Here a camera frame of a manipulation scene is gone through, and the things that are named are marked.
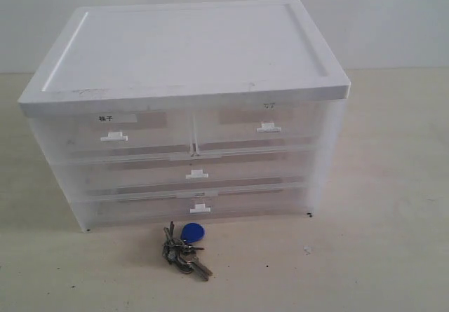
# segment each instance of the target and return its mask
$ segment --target drawer handle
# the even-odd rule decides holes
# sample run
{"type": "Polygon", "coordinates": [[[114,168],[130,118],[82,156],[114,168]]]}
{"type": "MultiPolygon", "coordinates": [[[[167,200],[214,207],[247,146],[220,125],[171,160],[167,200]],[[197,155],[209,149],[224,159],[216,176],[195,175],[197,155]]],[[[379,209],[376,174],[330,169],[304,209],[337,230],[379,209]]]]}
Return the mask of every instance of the drawer handle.
{"type": "Polygon", "coordinates": [[[206,179],[209,177],[208,173],[204,173],[203,170],[191,170],[190,174],[185,176],[186,179],[206,179]]]}
{"type": "Polygon", "coordinates": [[[123,132],[109,132],[107,137],[101,137],[101,142],[127,142],[128,136],[123,135],[123,132]]]}
{"type": "Polygon", "coordinates": [[[195,214],[198,212],[210,212],[210,207],[206,207],[205,203],[200,203],[195,205],[195,208],[190,209],[190,214],[195,214]]]}
{"type": "Polygon", "coordinates": [[[274,126],[274,123],[262,123],[260,128],[257,128],[258,133],[270,133],[270,132],[281,132],[282,128],[279,126],[274,126]]]}

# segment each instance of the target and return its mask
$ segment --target beige tabletop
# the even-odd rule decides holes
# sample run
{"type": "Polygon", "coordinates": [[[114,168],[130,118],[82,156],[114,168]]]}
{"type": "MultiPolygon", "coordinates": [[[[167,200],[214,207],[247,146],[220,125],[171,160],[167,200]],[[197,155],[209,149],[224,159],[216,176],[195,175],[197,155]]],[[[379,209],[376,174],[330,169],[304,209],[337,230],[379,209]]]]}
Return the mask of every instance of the beige tabletop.
{"type": "Polygon", "coordinates": [[[16,103],[31,76],[0,75],[0,311],[446,312],[449,69],[348,75],[317,215],[205,223],[208,283],[164,224],[81,233],[16,103]]]}

